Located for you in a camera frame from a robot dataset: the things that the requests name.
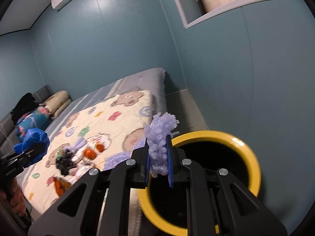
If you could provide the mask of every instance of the blue wall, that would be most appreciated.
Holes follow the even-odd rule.
[[[0,36],[0,119],[27,92],[43,87],[36,65],[30,31]]]
[[[161,3],[209,128],[251,146],[263,201],[291,233],[315,200],[314,17],[303,0],[270,0],[184,29]]]
[[[203,14],[196,0],[179,0],[183,8],[187,23],[193,22]]]
[[[166,92],[185,89],[159,0],[73,0],[31,29],[46,84],[79,98],[122,77],[164,67]]]

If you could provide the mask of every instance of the pillow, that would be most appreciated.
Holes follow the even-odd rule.
[[[68,92],[62,90],[48,98],[43,105],[46,107],[49,114],[53,114],[58,109],[58,107],[67,100],[67,98],[69,98]]]
[[[39,128],[45,130],[49,124],[50,119],[48,110],[43,106],[39,106],[17,124],[15,134],[20,143],[22,143],[25,134],[29,129]]]
[[[61,106],[59,106],[59,108],[52,114],[52,119],[56,119],[60,114],[61,112],[71,103],[71,99],[68,98],[66,101],[64,101],[64,103],[62,103]]]

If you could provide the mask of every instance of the headboard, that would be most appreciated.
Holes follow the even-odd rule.
[[[52,90],[48,85],[45,85],[40,90],[36,91],[33,94],[35,102],[42,103],[47,98],[53,95]],[[11,119],[11,113],[9,112],[1,121],[0,121],[0,157],[3,157],[7,154],[14,152],[14,145],[19,143],[16,134],[15,134],[15,125]]]

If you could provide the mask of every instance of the floor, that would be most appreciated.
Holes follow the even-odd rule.
[[[166,95],[166,104],[167,111],[180,122],[176,128],[180,135],[209,129],[187,89]]]

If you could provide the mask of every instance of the trash can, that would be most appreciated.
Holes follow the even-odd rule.
[[[220,131],[195,131],[174,138],[172,144],[204,168],[228,169],[258,196],[259,163],[250,147],[240,139]],[[170,188],[168,177],[159,175],[150,178],[146,189],[139,189],[139,199],[144,215],[157,228],[171,235],[187,236],[185,189]]]

